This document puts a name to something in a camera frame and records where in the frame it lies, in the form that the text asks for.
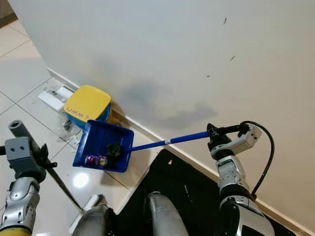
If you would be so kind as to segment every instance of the white wall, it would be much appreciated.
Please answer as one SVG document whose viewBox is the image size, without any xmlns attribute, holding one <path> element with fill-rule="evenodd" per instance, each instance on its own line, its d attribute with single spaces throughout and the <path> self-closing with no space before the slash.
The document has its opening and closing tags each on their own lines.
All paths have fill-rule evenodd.
<svg viewBox="0 0 315 236">
<path fill-rule="evenodd" d="M 276 153 L 258 196 L 315 232 L 315 1 L 10 2 L 49 68 L 162 137 L 265 125 Z M 214 169 L 207 141 L 179 147 Z M 251 187 L 269 148 L 239 155 Z"/>
</svg>

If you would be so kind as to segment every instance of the blue handle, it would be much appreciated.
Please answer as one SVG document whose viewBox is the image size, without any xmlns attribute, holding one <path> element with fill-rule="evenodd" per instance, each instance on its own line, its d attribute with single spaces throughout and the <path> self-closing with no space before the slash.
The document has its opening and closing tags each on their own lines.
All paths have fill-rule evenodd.
<svg viewBox="0 0 315 236">
<path fill-rule="evenodd" d="M 195 140 L 195 139 L 207 138 L 208 136 L 209 136 L 208 132 L 204 131 L 204 132 L 200 132 L 196 134 L 189 134 L 189 135 L 173 138 L 173 139 L 170 139 L 169 141 L 164 140 L 164 141 L 159 141 L 156 143 L 144 144 L 137 147 L 131 147 L 131 148 L 128 148 L 127 150 L 124 150 L 124 152 L 138 151 L 142 149 L 154 148 L 154 147 L 163 146 L 167 144 L 176 144 L 176 143 L 186 142 L 186 141 Z"/>
</svg>

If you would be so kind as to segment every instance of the black cable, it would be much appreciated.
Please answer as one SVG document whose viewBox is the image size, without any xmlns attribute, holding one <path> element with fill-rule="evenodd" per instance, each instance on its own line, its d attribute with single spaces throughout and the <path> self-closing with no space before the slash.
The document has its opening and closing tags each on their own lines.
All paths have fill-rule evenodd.
<svg viewBox="0 0 315 236">
<path fill-rule="evenodd" d="M 271 145 L 270 155 L 269 155 L 269 159 L 268 159 L 267 165 L 266 165 L 264 171 L 262 172 L 262 174 L 261 174 L 261 176 L 260 176 L 260 178 L 259 178 L 259 180 L 258 180 L 258 182 L 257 182 L 257 184 L 255 186 L 255 188 L 252 190 L 252 196 L 254 197 L 254 199 L 256 199 L 256 197 L 257 197 L 256 196 L 256 192 L 257 192 L 258 188 L 260 187 L 261 183 L 264 181 L 265 176 L 266 176 L 266 174 L 267 174 L 267 172 L 269 170 L 269 167 L 271 165 L 272 159 L 274 157 L 275 142 L 274 142 L 274 139 L 272 138 L 271 133 L 264 126 L 262 126 L 261 124 L 256 123 L 254 121 L 250 121 L 250 120 L 243 121 L 241 124 L 244 124 L 244 123 L 246 123 L 246 124 L 253 124 L 253 125 L 259 127 L 260 129 L 262 129 L 266 133 L 266 135 L 268 136 L 268 138 L 270 140 L 270 145 Z"/>
</svg>

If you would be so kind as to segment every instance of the white tile floor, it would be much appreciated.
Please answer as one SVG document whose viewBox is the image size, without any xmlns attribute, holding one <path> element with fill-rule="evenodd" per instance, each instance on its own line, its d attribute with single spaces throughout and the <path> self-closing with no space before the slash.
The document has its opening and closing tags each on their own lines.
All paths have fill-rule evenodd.
<svg viewBox="0 0 315 236">
<path fill-rule="evenodd" d="M 13 138 L 7 128 L 9 123 L 22 120 L 39 145 L 47 144 L 49 158 L 58 163 L 56 172 L 81 205 L 91 195 L 102 194 L 108 205 L 119 212 L 161 148 L 132 153 L 125 173 L 72 167 L 76 147 L 73 140 L 59 137 L 59 115 L 37 98 L 46 86 L 62 85 L 50 77 L 46 68 L 19 21 L 0 29 L 0 145 Z M 151 142 L 134 132 L 134 146 Z M 2 213 L 7 189 L 14 180 L 14 172 L 4 156 L 0 158 L 0 170 Z M 33 235 L 68 235 L 78 212 L 49 175 L 41 183 L 40 199 Z"/>
</svg>

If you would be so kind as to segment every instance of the yellow box lid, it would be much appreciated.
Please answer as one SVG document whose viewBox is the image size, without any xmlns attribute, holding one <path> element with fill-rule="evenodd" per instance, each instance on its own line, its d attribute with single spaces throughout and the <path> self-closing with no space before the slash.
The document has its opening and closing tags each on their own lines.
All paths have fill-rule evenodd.
<svg viewBox="0 0 315 236">
<path fill-rule="evenodd" d="M 83 85 L 67 100 L 63 109 L 69 115 L 87 122 L 97 119 L 110 102 L 111 97 L 104 91 Z"/>
</svg>

